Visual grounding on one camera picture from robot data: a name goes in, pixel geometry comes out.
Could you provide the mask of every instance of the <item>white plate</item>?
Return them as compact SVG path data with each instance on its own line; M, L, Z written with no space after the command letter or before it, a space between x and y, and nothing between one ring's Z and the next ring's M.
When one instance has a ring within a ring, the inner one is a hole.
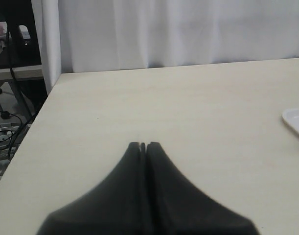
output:
M282 117L283 120L299 134L299 108L285 110Z

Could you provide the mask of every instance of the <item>desk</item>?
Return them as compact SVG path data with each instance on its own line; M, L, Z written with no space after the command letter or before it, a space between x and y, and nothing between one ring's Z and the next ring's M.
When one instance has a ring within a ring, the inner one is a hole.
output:
M299 235L299 59L62 74L0 182L0 235L34 235L131 141L159 141L263 235Z

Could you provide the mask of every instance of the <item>white tray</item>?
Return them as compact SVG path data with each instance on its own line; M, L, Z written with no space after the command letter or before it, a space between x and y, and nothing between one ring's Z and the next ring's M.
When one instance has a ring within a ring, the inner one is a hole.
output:
M299 134L299 108L285 110L282 117L283 120Z

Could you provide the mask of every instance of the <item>white curtain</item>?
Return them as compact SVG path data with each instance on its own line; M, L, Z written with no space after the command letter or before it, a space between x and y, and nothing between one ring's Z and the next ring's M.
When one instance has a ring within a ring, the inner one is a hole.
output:
M299 0L32 3L48 91L61 72L299 57Z

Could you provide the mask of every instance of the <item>white table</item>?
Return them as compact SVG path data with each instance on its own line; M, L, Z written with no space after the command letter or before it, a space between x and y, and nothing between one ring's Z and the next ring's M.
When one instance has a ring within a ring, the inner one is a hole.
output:
M299 59L61 75L0 182L0 235L33 235L97 185L131 141L263 235L299 235Z

